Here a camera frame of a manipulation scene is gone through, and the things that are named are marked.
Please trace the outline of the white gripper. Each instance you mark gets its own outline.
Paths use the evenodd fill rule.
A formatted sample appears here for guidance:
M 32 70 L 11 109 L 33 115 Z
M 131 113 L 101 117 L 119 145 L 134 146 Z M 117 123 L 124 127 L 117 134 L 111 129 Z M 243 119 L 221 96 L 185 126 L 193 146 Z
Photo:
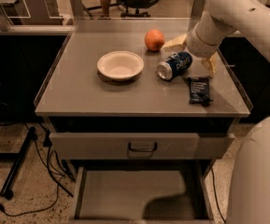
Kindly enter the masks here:
M 209 76 L 216 74 L 216 50 L 221 41 L 234 32 L 234 28 L 204 12 L 201 20 L 187 33 L 179 35 L 164 43 L 164 51 L 183 51 L 186 47 L 192 55 L 203 58 L 202 65 L 208 70 Z

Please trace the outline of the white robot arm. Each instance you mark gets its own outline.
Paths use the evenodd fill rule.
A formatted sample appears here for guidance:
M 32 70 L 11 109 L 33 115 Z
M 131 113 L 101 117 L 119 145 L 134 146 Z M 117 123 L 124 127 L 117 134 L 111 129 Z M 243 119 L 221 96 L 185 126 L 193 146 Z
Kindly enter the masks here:
M 201 20 L 181 45 L 208 58 L 235 31 L 270 62 L 270 8 L 261 0 L 206 0 Z M 225 224 L 270 224 L 270 117 L 250 130 L 237 151 Z

